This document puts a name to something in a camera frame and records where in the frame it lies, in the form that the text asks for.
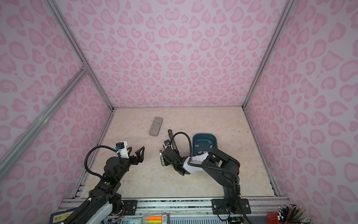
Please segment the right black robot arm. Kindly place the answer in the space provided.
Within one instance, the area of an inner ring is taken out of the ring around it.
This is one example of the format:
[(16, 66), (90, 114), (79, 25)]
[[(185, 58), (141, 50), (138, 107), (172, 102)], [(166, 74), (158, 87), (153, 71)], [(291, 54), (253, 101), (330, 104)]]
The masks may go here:
[(223, 187), (223, 199), (211, 200), (214, 215), (251, 214), (249, 201), (241, 197), (240, 163), (233, 157), (215, 147), (194, 157), (181, 157), (171, 146), (159, 154), (162, 165), (171, 165), (180, 175), (205, 171)]

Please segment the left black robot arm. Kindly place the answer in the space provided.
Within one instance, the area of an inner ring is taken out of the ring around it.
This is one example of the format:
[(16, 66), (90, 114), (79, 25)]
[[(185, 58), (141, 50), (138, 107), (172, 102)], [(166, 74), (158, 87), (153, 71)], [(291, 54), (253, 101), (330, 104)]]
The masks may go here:
[[(100, 178), (100, 180), (94, 189), (89, 191), (87, 199), (62, 221), (63, 224), (100, 224), (111, 214), (123, 215), (125, 213), (121, 195), (117, 193), (121, 186), (120, 181), (132, 165), (143, 162), (145, 147), (137, 150), (135, 155), (130, 155), (130, 147), (129, 150), (125, 150), (128, 153), (128, 158), (123, 158), (120, 155), (120, 145), (121, 142), (115, 148), (99, 145), (88, 152), (84, 160), (85, 170), (87, 173)], [(102, 175), (91, 171), (88, 167), (89, 156), (100, 148), (116, 153), (116, 156), (106, 161)]]

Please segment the black stapler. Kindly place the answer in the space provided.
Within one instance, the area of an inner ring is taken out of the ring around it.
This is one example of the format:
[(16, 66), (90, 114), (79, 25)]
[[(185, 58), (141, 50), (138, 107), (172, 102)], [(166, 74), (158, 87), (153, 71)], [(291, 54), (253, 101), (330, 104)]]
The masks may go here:
[(177, 148), (177, 146), (176, 146), (176, 142), (175, 142), (175, 140), (174, 140), (174, 134), (173, 134), (173, 132), (172, 132), (171, 129), (168, 130), (168, 134), (169, 134), (170, 146), (172, 147), (172, 149), (173, 149), (174, 151), (177, 151), (178, 148)]

